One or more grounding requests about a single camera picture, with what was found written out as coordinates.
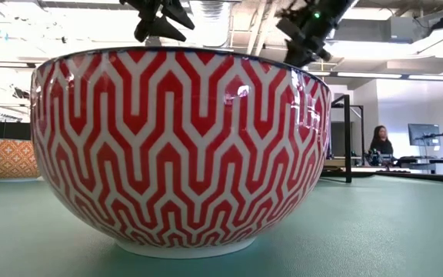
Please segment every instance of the woman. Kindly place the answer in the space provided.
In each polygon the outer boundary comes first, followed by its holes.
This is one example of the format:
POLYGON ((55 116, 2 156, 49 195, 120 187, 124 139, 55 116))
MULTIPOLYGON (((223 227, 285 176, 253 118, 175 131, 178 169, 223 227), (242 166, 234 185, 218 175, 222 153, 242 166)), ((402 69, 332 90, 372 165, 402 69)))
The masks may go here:
POLYGON ((370 144, 370 151, 373 152, 374 149, 379 154, 393 154, 394 149, 392 148, 392 144, 388 139, 388 130, 383 125, 377 126, 374 129, 374 138, 370 144))

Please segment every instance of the ceiling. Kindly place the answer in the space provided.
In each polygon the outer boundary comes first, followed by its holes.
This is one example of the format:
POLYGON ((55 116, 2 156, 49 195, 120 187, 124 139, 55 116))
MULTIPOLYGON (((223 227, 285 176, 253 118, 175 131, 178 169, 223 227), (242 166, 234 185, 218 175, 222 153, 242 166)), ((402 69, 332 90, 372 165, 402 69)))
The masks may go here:
MULTIPOLYGON (((287 6, 290 2, 243 0, 234 4, 227 20, 228 26, 225 26, 228 27, 228 40, 223 48, 282 61, 286 50, 285 36, 275 27, 277 19, 274 12, 275 8, 287 6)), ((377 20, 387 19, 392 14, 420 16, 441 10, 443 0, 361 0, 345 18, 377 20)), ((198 23, 194 31, 182 30, 187 37, 186 42, 162 38, 162 44, 203 47, 204 42, 216 39, 210 35, 217 32, 205 30, 204 24, 199 23, 196 17, 193 21, 198 23)), ((133 36, 137 23, 138 13, 127 5, 120 5, 118 0, 0 1, 0 62, 38 64, 55 56, 91 48, 140 45, 133 36)), ((308 69, 441 73, 443 58, 371 58, 338 54, 331 61, 313 63, 308 69)), ((0 92, 11 84, 28 89, 30 74, 30 70, 0 68, 0 76, 5 76, 0 78, 0 92)), ((326 80, 339 85, 347 85, 351 81, 348 78, 326 80)))

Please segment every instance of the bowl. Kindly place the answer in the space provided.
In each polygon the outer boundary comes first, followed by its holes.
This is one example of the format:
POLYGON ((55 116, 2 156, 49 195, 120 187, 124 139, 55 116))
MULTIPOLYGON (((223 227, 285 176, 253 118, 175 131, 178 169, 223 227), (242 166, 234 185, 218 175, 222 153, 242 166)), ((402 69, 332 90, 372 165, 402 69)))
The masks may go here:
POLYGON ((139 255, 235 252, 313 189, 328 87, 298 68, 195 48, 109 48, 32 76, 35 156, 60 201, 139 255))
POLYGON ((39 176, 31 141, 0 138, 0 181, 24 182, 39 176))

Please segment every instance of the black metal frame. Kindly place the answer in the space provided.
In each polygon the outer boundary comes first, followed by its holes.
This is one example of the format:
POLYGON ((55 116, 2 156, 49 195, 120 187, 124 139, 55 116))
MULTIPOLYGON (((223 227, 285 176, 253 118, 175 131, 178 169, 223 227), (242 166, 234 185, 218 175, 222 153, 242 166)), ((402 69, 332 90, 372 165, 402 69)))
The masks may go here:
MULTIPOLYGON (((323 172, 321 177, 323 179, 327 179, 327 177, 345 177, 345 172, 333 172, 332 175, 330 172, 323 172)), ((433 181, 433 182, 443 182, 443 175, 432 175, 432 174, 418 174, 418 173, 410 173, 410 172, 389 172, 384 168, 383 171, 377 172, 353 172, 351 174, 353 178, 368 178, 373 176, 387 176, 387 177, 395 177, 395 178, 406 178, 406 179, 417 179, 417 180, 425 180, 425 181, 433 181)))
MULTIPOLYGON (((351 119, 350 119, 350 95, 342 95, 335 99, 331 103, 331 108, 344 108, 345 112, 345 182, 351 183, 352 174, 351 174, 351 119)), ((331 142, 329 142, 328 153, 331 153, 331 142)), ((334 172, 328 172, 328 177, 339 177, 333 175, 334 172)))
MULTIPOLYGON (((335 105, 332 108, 344 108, 345 106, 341 106, 341 105, 335 105)), ((365 123, 363 121, 363 105, 350 105, 350 108, 359 108, 360 109, 360 128, 361 128, 361 163, 364 165, 365 164, 365 134, 364 134, 364 128, 365 128, 365 123)))

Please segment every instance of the table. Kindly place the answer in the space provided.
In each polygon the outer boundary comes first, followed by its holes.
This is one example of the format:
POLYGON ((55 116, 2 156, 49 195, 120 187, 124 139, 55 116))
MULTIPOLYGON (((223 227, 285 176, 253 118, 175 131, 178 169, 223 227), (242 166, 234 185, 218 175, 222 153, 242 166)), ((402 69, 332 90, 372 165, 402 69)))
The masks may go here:
POLYGON ((414 169, 437 174, 437 164, 443 164, 443 159, 404 157, 398 160, 398 164, 403 169, 414 169))
POLYGON ((76 219, 44 182, 0 183, 0 277, 443 277, 443 183, 320 181, 246 250, 210 259, 129 254, 76 219))

